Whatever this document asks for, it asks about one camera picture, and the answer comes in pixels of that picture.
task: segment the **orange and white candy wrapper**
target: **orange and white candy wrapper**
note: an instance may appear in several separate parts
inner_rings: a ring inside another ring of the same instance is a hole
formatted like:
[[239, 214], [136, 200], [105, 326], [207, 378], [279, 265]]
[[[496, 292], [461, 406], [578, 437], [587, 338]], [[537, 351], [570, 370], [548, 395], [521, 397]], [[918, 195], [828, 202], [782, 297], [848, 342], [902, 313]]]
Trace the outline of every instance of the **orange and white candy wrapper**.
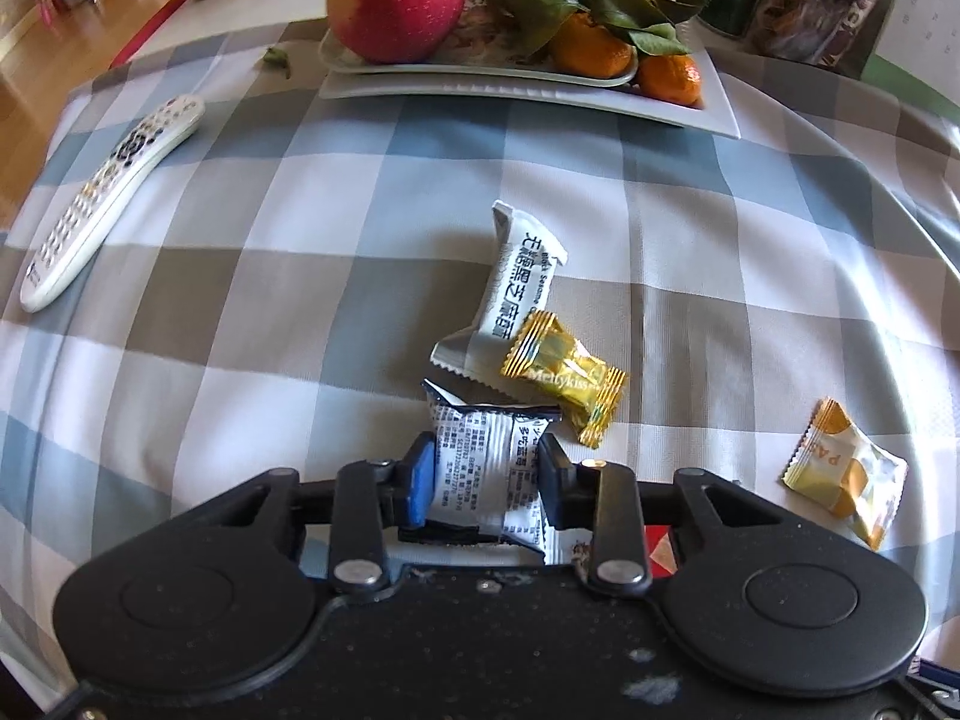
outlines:
[[904, 493], [906, 461], [880, 449], [832, 398], [820, 402], [787, 466], [784, 484], [880, 547]]

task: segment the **tablecloth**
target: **tablecloth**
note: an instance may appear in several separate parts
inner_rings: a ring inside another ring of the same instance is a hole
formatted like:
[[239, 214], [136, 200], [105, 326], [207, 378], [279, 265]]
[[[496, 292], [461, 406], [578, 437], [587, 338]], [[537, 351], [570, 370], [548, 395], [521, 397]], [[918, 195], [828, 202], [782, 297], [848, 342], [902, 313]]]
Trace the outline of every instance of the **tablecloth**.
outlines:
[[[428, 356], [476, 311], [496, 199], [563, 242], [549, 307], [631, 375], [603, 445], [567, 438], [573, 458], [662, 481], [704, 466], [844, 532], [779, 483], [837, 398], [909, 463], [882, 549], [928, 597], [923, 654], [960, 665], [954, 128], [723, 52], [739, 141], [549, 103], [320, 100], [322, 32], [208, 38], [78, 90], [0, 248], [0, 647], [35, 695], [69, 686], [51, 605], [92, 555], [271, 466], [313, 480], [400, 456], [429, 427], [424, 376], [484, 396]], [[289, 80], [259, 61], [275, 43]], [[188, 92], [200, 130], [23, 313], [26, 262], [80, 183]], [[304, 560], [322, 570], [322, 533]]]

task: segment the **fruit tray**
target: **fruit tray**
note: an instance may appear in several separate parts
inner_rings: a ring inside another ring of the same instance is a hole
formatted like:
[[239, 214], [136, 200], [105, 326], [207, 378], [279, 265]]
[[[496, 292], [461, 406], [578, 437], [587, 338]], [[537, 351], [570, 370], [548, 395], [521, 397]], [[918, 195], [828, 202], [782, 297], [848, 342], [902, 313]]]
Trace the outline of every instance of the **fruit tray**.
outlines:
[[345, 47], [333, 32], [320, 42], [320, 59], [335, 73], [457, 73], [471, 76], [512, 76], [516, 79], [541, 79], [580, 86], [610, 87], [626, 84], [637, 74], [634, 61], [612, 79], [587, 79], [557, 73], [549, 57], [539, 62], [518, 55], [510, 46], [510, 37], [502, 26], [493, 23], [490, 11], [480, 0], [467, 0], [459, 23], [443, 44], [425, 62], [410, 65], [374, 65]]
[[537, 76], [508, 77], [502, 71], [480, 74], [472, 67], [458, 67], [456, 71], [447, 71], [429, 66], [428, 73], [422, 70], [422, 66], [416, 66], [416, 71], [393, 70], [380, 74], [347, 74], [335, 71], [328, 74], [323, 81], [319, 94], [322, 98], [331, 99], [383, 95], [465, 95], [541, 100], [546, 103], [576, 105], [654, 119], [657, 122], [739, 138], [740, 128], [733, 116], [733, 108], [695, 23], [679, 25], [677, 33], [690, 48], [690, 55], [700, 68], [702, 89], [698, 107], [688, 108], [661, 100], [651, 100], [621, 89], [590, 88], [582, 83], [569, 83], [560, 80], [567, 76], [559, 76], [558, 79], [558, 74], [547, 71], [542, 71]]

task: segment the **snack wrapper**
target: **snack wrapper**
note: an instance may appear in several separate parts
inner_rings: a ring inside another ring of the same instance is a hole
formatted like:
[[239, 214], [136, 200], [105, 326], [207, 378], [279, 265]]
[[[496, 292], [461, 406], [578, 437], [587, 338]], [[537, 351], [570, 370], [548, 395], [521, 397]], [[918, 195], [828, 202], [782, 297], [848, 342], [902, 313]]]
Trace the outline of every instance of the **snack wrapper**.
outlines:
[[784, 474], [784, 484], [844, 519], [872, 550], [899, 507], [906, 461], [860, 432], [843, 407], [824, 399]]
[[603, 440], [627, 381], [626, 373], [590, 354], [549, 311], [527, 317], [500, 372], [558, 397], [577, 439], [592, 449]]
[[545, 552], [536, 444], [560, 409], [470, 405], [426, 379], [424, 390], [437, 434], [427, 519]]
[[536, 399], [536, 389], [500, 375], [527, 314], [546, 305], [566, 250], [536, 217], [500, 200], [493, 204], [499, 258], [487, 282], [480, 309], [470, 327], [443, 338], [430, 362], [479, 381], [521, 401]]

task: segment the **screw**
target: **screw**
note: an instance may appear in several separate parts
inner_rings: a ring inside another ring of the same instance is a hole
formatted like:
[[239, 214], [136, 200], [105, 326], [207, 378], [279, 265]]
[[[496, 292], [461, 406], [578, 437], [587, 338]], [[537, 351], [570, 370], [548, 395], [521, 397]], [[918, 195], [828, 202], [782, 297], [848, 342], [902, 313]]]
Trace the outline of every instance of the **screw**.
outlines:
[[632, 560], [604, 560], [597, 576], [607, 584], [636, 584], [643, 579], [643, 567]]
[[486, 593], [487, 595], [496, 595], [502, 589], [502, 584], [499, 581], [493, 581], [492, 579], [481, 579], [477, 583], [477, 590], [482, 593]]
[[344, 560], [333, 569], [333, 576], [347, 584], [368, 586], [377, 583], [383, 570], [370, 560]]

